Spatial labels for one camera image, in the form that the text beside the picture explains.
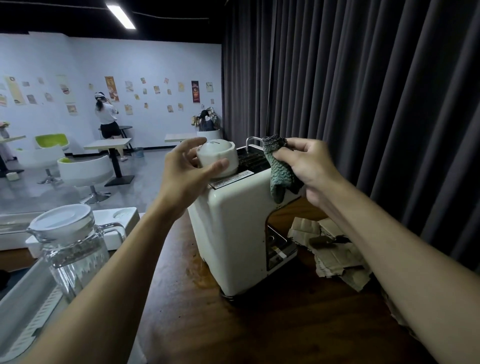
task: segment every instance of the white coffee machine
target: white coffee machine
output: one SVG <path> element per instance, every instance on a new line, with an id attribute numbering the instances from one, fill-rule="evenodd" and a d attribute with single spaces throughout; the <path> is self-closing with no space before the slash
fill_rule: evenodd
<path id="1" fill-rule="evenodd" d="M 267 225 L 268 216 L 299 195 L 270 195 L 270 165 L 263 149 L 238 148 L 236 174 L 212 181 L 188 208 L 202 259 L 226 297 L 244 293 L 297 255 L 295 243 Z"/>

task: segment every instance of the left hand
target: left hand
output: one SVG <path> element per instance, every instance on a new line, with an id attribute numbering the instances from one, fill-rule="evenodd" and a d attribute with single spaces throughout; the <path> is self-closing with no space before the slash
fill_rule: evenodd
<path id="1" fill-rule="evenodd" d="M 197 147 L 207 141 L 204 137 L 187 139 L 165 156 L 158 205 L 166 208 L 176 220 L 205 190 L 208 181 L 228 167 L 228 159 L 197 168 Z"/>

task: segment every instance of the glass pitcher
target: glass pitcher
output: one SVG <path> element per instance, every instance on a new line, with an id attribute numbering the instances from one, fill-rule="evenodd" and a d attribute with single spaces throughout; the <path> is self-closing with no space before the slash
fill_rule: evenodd
<path id="1" fill-rule="evenodd" d="M 41 244 L 42 256 L 68 302 L 108 261 L 104 234 L 116 231 L 122 242 L 125 237 L 125 229 L 118 222 L 95 225 L 92 209 L 83 204 L 47 211 L 35 218 L 26 231 Z"/>

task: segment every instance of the black ceiling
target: black ceiling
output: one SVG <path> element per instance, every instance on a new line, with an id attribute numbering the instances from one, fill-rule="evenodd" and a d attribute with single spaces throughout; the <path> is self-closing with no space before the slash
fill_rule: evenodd
<path id="1" fill-rule="evenodd" d="M 107 9 L 102 0 L 29 0 L 84 9 L 0 0 L 0 33 L 56 32 L 68 36 L 115 39 L 163 40 L 173 42 L 221 43 L 225 0 L 155 1 L 118 0 L 136 30 L 127 30 Z M 206 20 L 158 19 L 139 15 Z"/>

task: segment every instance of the ponytail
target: ponytail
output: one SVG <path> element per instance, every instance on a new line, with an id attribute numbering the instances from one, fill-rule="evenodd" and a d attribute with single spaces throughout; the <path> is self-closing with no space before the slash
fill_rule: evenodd
<path id="1" fill-rule="evenodd" d="M 102 100 L 97 99 L 97 101 L 96 101 L 96 109 L 97 109 L 98 111 L 101 111 L 101 110 L 103 109 L 103 102 L 102 102 Z"/>

